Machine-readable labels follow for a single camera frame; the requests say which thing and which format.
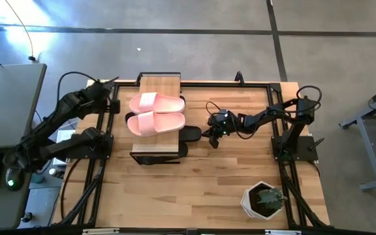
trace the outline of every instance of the green succulent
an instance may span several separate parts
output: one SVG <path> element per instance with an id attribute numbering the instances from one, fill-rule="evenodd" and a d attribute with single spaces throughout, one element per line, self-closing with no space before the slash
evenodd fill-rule
<path id="1" fill-rule="evenodd" d="M 264 189 L 258 193 L 258 204 L 264 204 L 267 209 L 279 210 L 287 199 L 278 188 Z"/>

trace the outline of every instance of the plant pot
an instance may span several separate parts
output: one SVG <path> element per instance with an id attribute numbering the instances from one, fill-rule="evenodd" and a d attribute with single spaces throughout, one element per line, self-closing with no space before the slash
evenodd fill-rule
<path id="1" fill-rule="evenodd" d="M 259 196 L 257 193 L 259 191 L 264 190 L 264 189 L 273 189 L 273 188 L 274 187 L 272 185 L 269 185 L 263 181 L 260 181 L 259 183 L 255 184 L 251 188 L 246 189 L 245 193 L 243 194 L 241 204 L 246 214 L 250 218 L 269 220 L 282 210 L 282 208 L 279 210 L 266 209 L 263 207 L 263 205 L 260 205 L 257 203 L 259 199 Z"/>

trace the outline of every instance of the white hexagonal pot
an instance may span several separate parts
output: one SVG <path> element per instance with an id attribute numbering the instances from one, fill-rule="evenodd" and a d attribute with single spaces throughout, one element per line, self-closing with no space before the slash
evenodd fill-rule
<path id="1" fill-rule="evenodd" d="M 254 189 L 255 187 L 257 187 L 258 185 L 260 184 L 264 184 L 266 186 L 268 186 L 269 188 L 273 189 L 274 187 L 270 184 L 267 184 L 263 181 L 260 181 L 259 183 L 255 184 L 254 186 L 250 187 L 249 189 L 246 189 L 245 193 L 243 194 L 243 198 L 242 198 L 242 202 L 241 202 L 241 205 L 243 207 L 243 210 L 246 212 L 246 214 L 250 217 L 250 218 L 258 218 L 258 219 L 266 219 L 266 220 L 269 220 L 271 219 L 272 217 L 274 217 L 276 214 L 278 214 L 281 210 L 277 210 L 275 211 L 275 213 L 273 213 L 272 215 L 270 215 L 269 217 L 265 217 L 255 211 L 252 210 L 252 207 L 251 207 L 251 202 L 250 202 L 250 199 L 249 199 L 249 191 Z"/>

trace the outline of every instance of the black clamp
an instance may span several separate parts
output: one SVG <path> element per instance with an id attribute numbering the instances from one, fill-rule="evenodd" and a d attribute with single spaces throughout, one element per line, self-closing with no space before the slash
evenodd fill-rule
<path id="1" fill-rule="evenodd" d="M 109 106 L 108 111 L 112 114 L 119 114 L 120 113 L 120 100 L 112 99 L 110 101 L 110 106 Z"/>
<path id="2" fill-rule="evenodd" d="M 245 80 L 243 79 L 242 72 L 238 71 L 238 73 L 236 73 L 236 77 L 234 78 L 234 81 L 239 82 L 239 86 L 245 85 Z"/>

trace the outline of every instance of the metal stand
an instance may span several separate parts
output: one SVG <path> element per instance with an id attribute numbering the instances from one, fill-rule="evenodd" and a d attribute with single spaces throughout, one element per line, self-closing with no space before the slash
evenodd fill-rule
<path id="1" fill-rule="evenodd" d="M 369 161 L 371 162 L 373 171 L 376 177 L 376 156 L 373 150 L 372 141 L 369 139 L 368 132 L 366 131 L 365 119 L 373 118 L 376 119 L 376 102 L 371 104 L 371 107 L 366 107 L 362 112 L 356 115 L 352 119 L 348 119 L 339 124 L 342 129 L 348 129 L 349 126 L 353 124 L 358 124 L 360 134 L 364 140 L 365 148 L 368 153 Z M 362 183 L 359 185 L 361 191 L 367 191 L 369 189 L 376 189 L 376 180 L 368 183 Z"/>

